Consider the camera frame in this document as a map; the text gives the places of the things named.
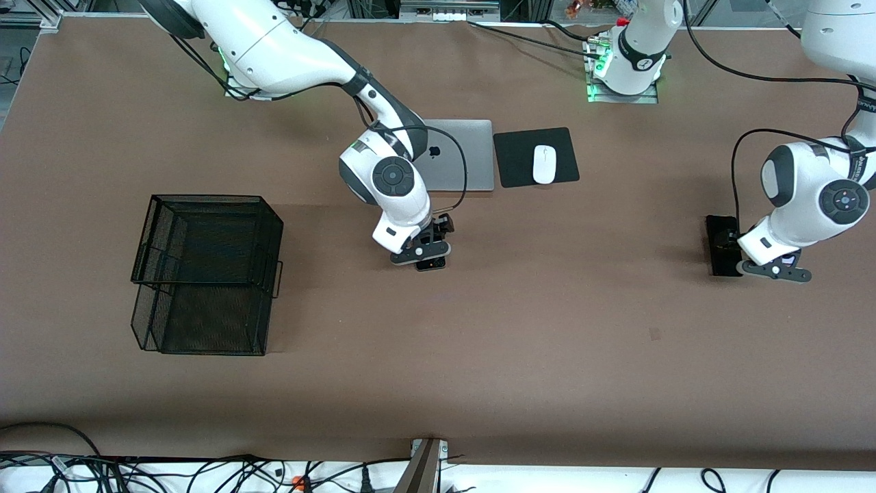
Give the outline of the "black slab smartphone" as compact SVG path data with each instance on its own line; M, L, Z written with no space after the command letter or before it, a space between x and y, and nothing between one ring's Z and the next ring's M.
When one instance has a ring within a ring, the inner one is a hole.
M742 261L742 252L720 253L714 248L714 235L720 229L739 230L738 219L735 216L717 215L709 215L705 218L711 275L713 277L742 277L736 271L736 265Z

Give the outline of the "silver closed laptop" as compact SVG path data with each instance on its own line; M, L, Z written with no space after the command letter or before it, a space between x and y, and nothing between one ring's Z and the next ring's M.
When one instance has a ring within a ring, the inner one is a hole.
M414 166L430 192L491 192L495 188L493 123L482 119L426 119L428 147Z

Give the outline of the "black mouse pad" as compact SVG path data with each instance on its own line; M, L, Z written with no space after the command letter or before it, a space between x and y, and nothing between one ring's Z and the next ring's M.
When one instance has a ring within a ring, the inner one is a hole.
M552 184L581 179L569 128L500 132L494 135L493 143L503 188L544 186L532 180L532 159L538 144L548 144L556 149L556 180Z

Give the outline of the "white computer mouse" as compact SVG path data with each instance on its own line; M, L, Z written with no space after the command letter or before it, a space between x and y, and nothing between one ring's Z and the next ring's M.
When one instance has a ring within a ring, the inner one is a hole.
M538 144L532 159L532 180L539 185L552 184L556 180L557 152L548 144Z

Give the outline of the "grey power strip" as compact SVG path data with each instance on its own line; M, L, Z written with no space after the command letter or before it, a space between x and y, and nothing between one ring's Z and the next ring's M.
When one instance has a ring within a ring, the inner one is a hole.
M398 18L410 22L500 22L500 0L398 0Z

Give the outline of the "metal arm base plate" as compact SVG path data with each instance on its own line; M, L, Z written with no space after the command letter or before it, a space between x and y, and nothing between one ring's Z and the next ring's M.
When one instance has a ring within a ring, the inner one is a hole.
M269 101L275 94L266 92L262 88L256 87L253 81L244 76L236 68L230 68L227 71L225 84L227 86L226 96L237 99L256 101Z
M611 90L597 78L587 80L587 98L591 103L658 104L659 94L656 81L641 94L621 94Z

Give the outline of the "aluminium frame rail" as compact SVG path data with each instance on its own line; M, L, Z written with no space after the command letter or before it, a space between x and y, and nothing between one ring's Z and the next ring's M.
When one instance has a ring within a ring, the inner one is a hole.
M38 10L14 10L0 8L0 29L40 30L57 26L60 15L50 12L48 16Z

